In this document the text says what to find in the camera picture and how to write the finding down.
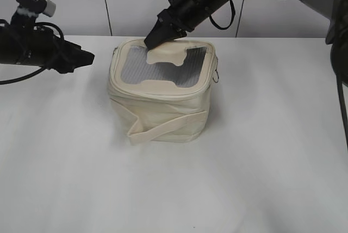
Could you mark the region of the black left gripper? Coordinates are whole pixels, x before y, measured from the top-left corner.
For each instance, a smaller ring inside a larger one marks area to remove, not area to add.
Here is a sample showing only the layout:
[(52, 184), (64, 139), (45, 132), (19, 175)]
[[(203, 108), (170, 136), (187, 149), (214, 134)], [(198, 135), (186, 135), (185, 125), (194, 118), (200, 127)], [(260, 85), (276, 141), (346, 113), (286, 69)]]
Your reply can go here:
[(1, 19), (1, 64), (38, 66), (61, 74), (92, 65), (95, 55), (65, 40), (62, 30), (49, 22), (20, 28)]

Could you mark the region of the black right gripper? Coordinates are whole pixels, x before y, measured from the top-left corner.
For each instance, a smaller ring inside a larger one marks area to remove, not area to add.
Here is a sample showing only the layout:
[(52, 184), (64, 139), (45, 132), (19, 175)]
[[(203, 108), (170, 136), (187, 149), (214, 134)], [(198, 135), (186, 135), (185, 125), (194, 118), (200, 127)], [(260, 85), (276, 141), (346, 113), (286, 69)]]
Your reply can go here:
[[(232, 0), (169, 0), (170, 6), (158, 14), (158, 19), (145, 37), (144, 43), (148, 50), (161, 44), (184, 38), (187, 32), (192, 32), (200, 23), (209, 19), (219, 30), (227, 30), (235, 18), (235, 7)], [(226, 3), (231, 10), (229, 24), (221, 26), (212, 18), (212, 14)]]

